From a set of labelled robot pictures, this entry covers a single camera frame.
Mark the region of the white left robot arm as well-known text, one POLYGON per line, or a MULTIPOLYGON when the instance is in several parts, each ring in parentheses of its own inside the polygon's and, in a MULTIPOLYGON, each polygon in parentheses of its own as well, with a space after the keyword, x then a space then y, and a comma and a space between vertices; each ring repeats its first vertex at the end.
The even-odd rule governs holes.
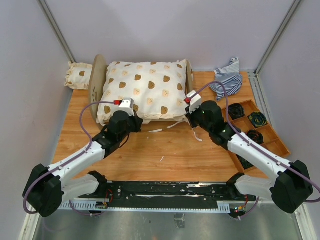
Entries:
POLYGON ((87 167, 99 162, 121 147, 131 133, 139 133, 143 119, 135 113, 116 111, 108 124, 78 152, 64 160, 44 166, 35 166, 22 193, 23 208, 28 214, 52 215, 62 203, 85 194, 101 198, 107 185, 93 174, 73 179, 87 167))

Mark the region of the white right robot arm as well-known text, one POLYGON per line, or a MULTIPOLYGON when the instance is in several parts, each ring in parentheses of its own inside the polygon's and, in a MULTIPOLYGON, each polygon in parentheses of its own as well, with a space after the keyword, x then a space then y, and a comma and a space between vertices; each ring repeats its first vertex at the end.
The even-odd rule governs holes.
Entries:
POLYGON ((291 162, 251 140, 226 122, 215 101, 186 98, 186 117, 192 128, 205 130, 216 145, 232 152, 261 170, 268 178, 234 175, 226 188, 227 196, 238 200, 251 195, 272 200, 282 211, 292 214, 307 202, 314 190, 307 166, 300 160, 291 162))

